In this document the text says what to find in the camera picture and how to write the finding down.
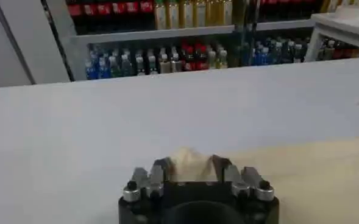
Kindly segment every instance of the bottle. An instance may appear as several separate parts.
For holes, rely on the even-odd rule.
[[[97,32],[98,26],[98,9],[94,0],[84,0],[84,15],[86,20],[87,32]]]
[[[333,46],[334,44],[335,44],[334,40],[328,41],[328,46],[326,48],[324,48],[324,57],[323,57],[324,61],[332,59],[333,52],[335,51],[335,48]]]
[[[179,28],[179,5],[176,0],[170,0],[167,11],[168,28],[178,29]]]
[[[90,60],[86,60],[85,66],[86,66],[87,80],[98,79],[98,72],[96,71],[95,67],[93,66]]]
[[[123,21],[127,21],[127,10],[126,10],[126,2],[125,0],[115,0],[115,2],[112,3],[113,7],[113,19],[115,30],[123,30],[126,29],[126,25]]]
[[[100,79],[109,79],[111,77],[112,77],[112,75],[110,73],[108,66],[106,65],[105,58],[100,58],[99,59],[99,78]]]
[[[167,19],[163,0],[156,0],[155,2],[155,22],[156,29],[167,29]]]
[[[185,71],[194,71],[193,47],[188,46],[185,51]]]
[[[271,55],[272,58],[272,64],[273,65],[279,65],[282,61],[282,43],[276,42],[275,48]]]
[[[123,77],[127,77],[127,76],[132,76],[133,75],[133,67],[131,62],[128,59],[128,55],[127,54],[123,54],[121,56],[122,59],[122,63],[121,63],[121,71],[122,71],[122,76]]]
[[[85,24],[84,11],[79,0],[66,0],[69,15],[74,21],[75,30],[77,34],[86,34],[87,28]]]
[[[269,48],[264,47],[259,57],[259,65],[269,65]]]
[[[137,75],[145,75],[144,60],[141,56],[136,58]]]
[[[179,55],[177,52],[172,54],[171,59],[171,72],[181,72],[182,71],[182,62],[179,60]]]
[[[294,46],[294,59],[293,59],[293,63],[301,63],[302,62],[302,45],[301,44],[296,44]]]
[[[227,62],[227,51],[222,50],[219,54],[219,69],[225,69],[228,68],[228,62]]]
[[[193,2],[192,0],[183,1],[183,28],[193,27]]]
[[[224,26],[232,25],[232,0],[223,0],[221,7],[222,7],[222,25]]]
[[[170,65],[170,62],[168,62],[167,54],[162,55],[162,60],[159,64],[160,64],[160,73],[161,74],[171,72],[171,65]]]
[[[117,64],[117,58],[114,56],[110,56],[108,58],[109,65],[110,65],[110,73],[112,74],[113,78],[120,77],[121,76],[121,70]]]
[[[157,68],[156,68],[156,58],[153,54],[148,56],[148,61],[149,61],[149,74],[150,75],[158,74]]]
[[[195,13],[195,25],[194,27],[206,26],[206,3],[205,0],[196,0],[196,13]]]
[[[208,69],[208,58],[206,54],[206,47],[199,46],[196,49],[196,70],[206,70]]]
[[[208,67],[209,69],[216,69],[216,52],[208,52]]]

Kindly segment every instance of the drink display shelf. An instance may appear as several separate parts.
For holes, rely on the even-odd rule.
[[[230,26],[209,26],[184,29],[150,30],[123,33],[105,33],[92,35],[76,35],[71,37],[72,41],[78,44],[104,43],[130,40],[149,40],[172,37],[190,37],[213,34],[228,34],[235,30],[234,25]]]
[[[257,24],[257,31],[306,28],[313,27],[314,24],[315,22],[310,19],[265,22]]]

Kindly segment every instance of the plastic bottle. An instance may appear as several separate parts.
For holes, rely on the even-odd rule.
[[[196,0],[195,27],[206,26],[206,3],[205,0]]]
[[[182,71],[182,62],[179,60],[179,55],[177,52],[172,54],[171,59],[171,72],[181,72]]]
[[[179,28],[179,5],[176,0],[170,0],[167,10],[168,28]]]
[[[208,67],[209,69],[216,69],[216,52],[208,52]]]
[[[110,62],[110,73],[112,74],[112,77],[120,77],[121,76],[121,70],[117,64],[117,58],[114,56],[110,56],[108,58],[109,62]]]
[[[150,55],[148,56],[148,61],[149,61],[149,74],[150,75],[156,75],[158,74],[157,72],[157,68],[156,68],[156,58],[154,55]]]
[[[99,78],[100,79],[109,79],[112,75],[110,73],[110,69],[108,68],[106,64],[105,58],[99,59]]]
[[[170,63],[168,61],[167,54],[162,55],[162,60],[161,60],[161,62],[159,64],[160,64],[160,73],[161,74],[171,72],[171,65],[170,65]]]
[[[156,0],[155,2],[155,22],[156,29],[167,29],[166,10],[163,0]]]
[[[228,68],[228,62],[227,62],[227,51],[222,50],[219,54],[219,69],[225,69]]]
[[[294,63],[301,63],[301,58],[302,58],[301,50],[302,50],[301,44],[296,44],[294,46],[294,59],[293,59]]]
[[[121,71],[124,77],[132,76],[133,75],[133,66],[128,59],[127,54],[123,54],[121,56],[122,63],[121,63]]]
[[[323,57],[324,61],[332,59],[333,52],[335,51],[334,44],[335,44],[334,40],[329,40],[328,41],[328,45],[324,49],[324,57]]]
[[[272,58],[273,65],[281,64],[281,61],[282,61],[282,43],[281,42],[275,43],[275,48],[272,52],[271,58]]]
[[[260,65],[269,65],[270,59],[269,59],[269,48],[264,47],[262,49],[262,52],[259,56]]]
[[[98,72],[90,60],[86,60],[85,66],[86,66],[87,80],[98,79]]]
[[[137,75],[145,75],[144,60],[142,57],[136,58]]]

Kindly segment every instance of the table surface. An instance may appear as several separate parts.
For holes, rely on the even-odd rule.
[[[336,29],[345,30],[359,35],[359,20],[335,18],[335,13],[313,14],[311,19]]]
[[[359,59],[0,88],[0,224],[117,223],[135,166],[359,136]]]

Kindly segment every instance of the yellow bottle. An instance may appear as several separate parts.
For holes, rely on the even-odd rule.
[[[195,15],[193,16],[195,27],[206,26],[206,3],[205,0],[197,0],[195,3]]]
[[[179,28],[179,5],[176,0],[170,0],[168,5],[168,27],[169,29]]]
[[[232,0],[223,0],[221,4],[222,25],[232,25]]]
[[[167,29],[166,10],[163,0],[156,0],[155,2],[155,21],[156,29]]]

